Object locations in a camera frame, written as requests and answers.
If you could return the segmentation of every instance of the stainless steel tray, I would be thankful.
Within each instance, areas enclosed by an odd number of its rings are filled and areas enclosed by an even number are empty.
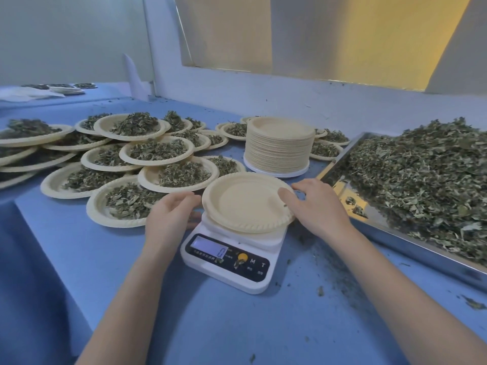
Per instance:
[[[345,148],[334,163],[329,164],[317,178],[330,184],[337,192],[344,207],[351,217],[352,224],[369,239],[390,249],[402,253],[414,260],[417,260],[435,270],[455,277],[475,288],[487,292],[487,268],[472,263],[453,253],[447,252],[427,242],[414,239],[405,233],[391,228],[385,217],[371,206],[364,196],[351,186],[347,175],[347,159],[364,140],[376,136],[376,133],[363,132],[355,137]],[[351,205],[347,205],[345,199],[353,196],[357,205],[361,206],[368,218],[352,213]]]

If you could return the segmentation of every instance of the left hand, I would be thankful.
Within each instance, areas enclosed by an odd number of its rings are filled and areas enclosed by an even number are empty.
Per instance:
[[[169,263],[178,249],[186,229],[194,228],[201,213],[193,211],[201,196],[193,192],[170,193],[152,207],[146,222],[145,250],[161,253]]]

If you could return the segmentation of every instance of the hand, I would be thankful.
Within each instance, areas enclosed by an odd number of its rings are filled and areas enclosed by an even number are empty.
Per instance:
[[[354,228],[337,194],[328,184],[313,178],[291,186],[305,193],[306,200],[299,200],[285,188],[279,189],[279,197],[311,233],[330,242]]]
[[[169,263],[178,249],[186,229],[194,228],[201,213],[193,211],[201,196],[193,192],[170,193],[155,203],[147,217],[145,250],[161,253]]]

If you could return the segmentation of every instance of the digital kitchen scale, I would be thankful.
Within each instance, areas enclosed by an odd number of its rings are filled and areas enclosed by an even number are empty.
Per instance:
[[[287,226],[269,233],[239,233],[203,213],[181,245],[186,265],[243,290],[260,294],[272,279]]]

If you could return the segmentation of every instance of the yellow button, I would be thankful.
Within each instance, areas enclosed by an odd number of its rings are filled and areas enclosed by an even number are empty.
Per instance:
[[[239,256],[238,256],[238,259],[239,260],[243,260],[243,261],[247,261],[248,260],[248,256],[246,253],[240,253]]]

